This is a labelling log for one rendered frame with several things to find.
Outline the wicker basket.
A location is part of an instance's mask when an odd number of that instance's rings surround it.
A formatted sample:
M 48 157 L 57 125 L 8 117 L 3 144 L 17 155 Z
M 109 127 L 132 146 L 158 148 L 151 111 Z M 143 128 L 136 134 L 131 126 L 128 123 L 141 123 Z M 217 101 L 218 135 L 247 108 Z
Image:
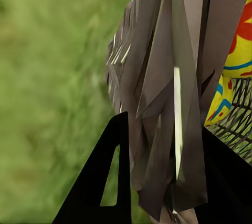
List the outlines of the wicker basket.
M 208 203 L 202 130 L 246 2 L 132 0 L 108 44 L 109 98 L 116 115 L 128 112 L 130 183 L 153 224 L 198 224 L 194 207 Z M 224 142 L 233 151 L 252 144 L 252 127 L 242 135 L 252 123 L 250 81 L 236 79 L 237 103 L 212 129 L 235 135 Z M 243 160 L 251 157 L 252 148 Z

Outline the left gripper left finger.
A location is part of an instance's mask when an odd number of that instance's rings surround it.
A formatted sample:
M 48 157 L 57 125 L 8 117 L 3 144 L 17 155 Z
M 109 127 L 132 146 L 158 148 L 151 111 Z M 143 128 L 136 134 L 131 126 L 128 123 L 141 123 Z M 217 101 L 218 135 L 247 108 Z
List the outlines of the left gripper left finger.
M 100 206 L 114 150 L 120 145 L 115 206 Z M 108 123 L 52 224 L 131 224 L 128 112 Z

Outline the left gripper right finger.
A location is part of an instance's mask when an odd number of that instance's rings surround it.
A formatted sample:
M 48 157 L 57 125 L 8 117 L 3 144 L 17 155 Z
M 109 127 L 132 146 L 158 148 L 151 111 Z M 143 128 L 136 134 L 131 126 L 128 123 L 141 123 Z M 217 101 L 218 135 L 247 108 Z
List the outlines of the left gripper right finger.
M 208 203 L 198 224 L 252 224 L 252 166 L 206 127 L 202 130 Z

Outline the easter egg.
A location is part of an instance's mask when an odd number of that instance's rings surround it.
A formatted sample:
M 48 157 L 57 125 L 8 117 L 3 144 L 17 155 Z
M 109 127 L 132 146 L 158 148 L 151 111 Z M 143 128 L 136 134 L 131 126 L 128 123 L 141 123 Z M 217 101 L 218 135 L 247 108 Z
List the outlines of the easter egg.
M 247 0 L 222 75 L 252 78 L 252 0 Z
M 210 120 L 210 122 L 205 126 L 206 128 L 218 124 L 222 119 L 225 119 L 228 112 L 231 109 L 232 102 L 234 102 L 234 90 L 233 90 L 233 80 L 230 77 L 223 76 L 223 94 L 222 99 L 220 101 L 220 105 L 218 107 L 218 110 L 216 111 L 213 118 Z
M 204 126 L 206 126 L 210 122 L 210 120 L 213 118 L 216 111 L 218 110 L 218 107 L 221 103 L 222 94 L 223 94 L 223 75 L 221 75 L 221 78 L 219 79 L 219 83 L 217 85 L 216 92 L 214 94 L 214 98 L 211 103 L 211 106 L 210 106 L 210 109 L 209 109 Z

